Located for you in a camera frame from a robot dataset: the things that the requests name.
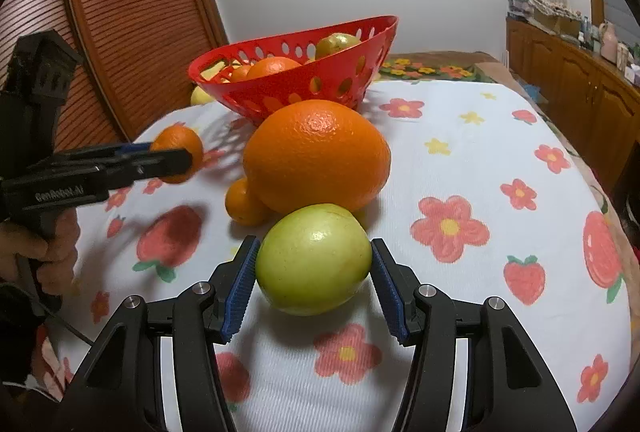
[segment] louvered door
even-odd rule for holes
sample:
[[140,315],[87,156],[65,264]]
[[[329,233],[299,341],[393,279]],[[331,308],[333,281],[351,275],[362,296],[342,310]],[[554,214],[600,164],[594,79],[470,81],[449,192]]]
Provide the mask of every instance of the louvered door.
[[186,70],[214,45],[202,0],[71,0],[87,52],[131,138],[189,105]]
[[[6,67],[17,38],[50,29],[78,48],[63,0],[6,0],[0,6],[0,85],[6,80]],[[123,139],[84,67],[79,66],[58,124],[56,148],[71,149]]]

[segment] perforated basket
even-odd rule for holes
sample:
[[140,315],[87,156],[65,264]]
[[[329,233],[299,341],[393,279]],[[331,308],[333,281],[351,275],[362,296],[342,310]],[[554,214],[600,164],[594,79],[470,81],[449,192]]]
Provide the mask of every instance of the perforated basket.
[[[273,35],[229,44],[199,56],[189,66],[191,80],[229,109],[259,125],[274,111],[308,99],[326,99],[356,108],[396,36],[398,18],[383,16],[325,26],[294,34]],[[316,43],[334,33],[351,34],[357,46],[304,64]],[[270,76],[230,83],[233,61],[254,62],[265,56],[287,56],[302,66]],[[224,63],[210,79],[202,73]]]

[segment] small orange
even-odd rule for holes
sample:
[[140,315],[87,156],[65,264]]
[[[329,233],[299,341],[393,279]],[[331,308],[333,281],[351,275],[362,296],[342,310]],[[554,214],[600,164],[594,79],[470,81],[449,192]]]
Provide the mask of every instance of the small orange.
[[248,189],[246,178],[234,181],[225,195],[225,209],[239,225],[254,227],[269,217],[269,209]]
[[251,64],[244,64],[243,66],[239,66],[234,69],[229,77],[231,82],[242,82],[246,80],[246,74],[249,73],[251,69]]
[[252,192],[276,212],[318,203],[354,212],[385,186],[391,152],[356,111],[306,100],[270,115],[247,142],[242,162]]
[[184,183],[202,166],[202,141],[198,134],[183,125],[170,125],[156,136],[150,151],[164,151],[166,149],[186,149],[191,154],[191,167],[184,174],[176,174],[161,178],[165,183]]
[[286,71],[287,69],[293,69],[300,66],[295,60],[287,57],[267,57],[256,62],[246,74],[246,79],[251,80],[259,77],[266,77],[267,75],[273,75]]

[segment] bed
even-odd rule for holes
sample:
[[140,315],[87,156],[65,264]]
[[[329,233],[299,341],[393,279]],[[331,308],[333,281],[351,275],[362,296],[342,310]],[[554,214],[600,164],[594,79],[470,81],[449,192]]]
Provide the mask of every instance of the bed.
[[[556,377],[578,430],[588,430],[638,354],[630,323],[640,314],[640,273],[609,200],[500,63],[454,52],[387,62],[405,66],[398,59],[453,73],[477,67],[478,76],[495,83],[425,83],[411,76],[410,82],[380,77],[372,83],[360,112],[389,142],[392,174],[358,219],[371,238],[384,238],[397,262],[450,297],[503,297]],[[140,141],[172,123],[192,127],[205,145],[205,164],[192,180],[143,182],[79,211],[77,278],[62,314],[92,338],[126,296],[174,297],[233,258],[247,233],[230,222],[223,196],[242,174],[241,151],[252,127],[213,103],[167,115]],[[443,213],[455,214],[453,230],[434,219]],[[161,228],[173,219],[179,228],[184,214],[199,221],[197,247],[165,262]],[[264,235],[269,226],[255,233]],[[606,279],[590,266],[585,250],[596,244],[609,257],[617,253],[621,275]],[[51,334],[70,378],[87,347],[58,328]],[[170,347],[165,340],[162,396],[167,425],[176,431]],[[344,348],[350,354],[343,355]],[[241,332],[215,354],[239,431],[383,431],[392,427],[412,350],[389,335],[367,281],[349,303],[313,318],[278,313],[256,286]],[[459,340],[451,431],[462,420],[465,355]]]

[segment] blue gripper pad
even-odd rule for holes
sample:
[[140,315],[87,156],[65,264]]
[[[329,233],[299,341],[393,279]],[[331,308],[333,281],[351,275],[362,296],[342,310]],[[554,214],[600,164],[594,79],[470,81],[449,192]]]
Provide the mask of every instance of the blue gripper pad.
[[378,300],[385,316],[386,325],[389,332],[398,339],[400,344],[404,344],[409,337],[409,330],[405,325],[404,302],[400,296],[398,288],[385,265],[383,255],[391,254],[382,239],[374,239],[371,242],[373,251],[371,259],[371,280],[378,294]]
[[217,308],[215,318],[220,330],[220,343],[226,344],[238,333],[249,297],[255,284],[255,259],[260,249],[260,240],[254,235],[245,237],[235,258],[216,268],[211,284],[216,290]]

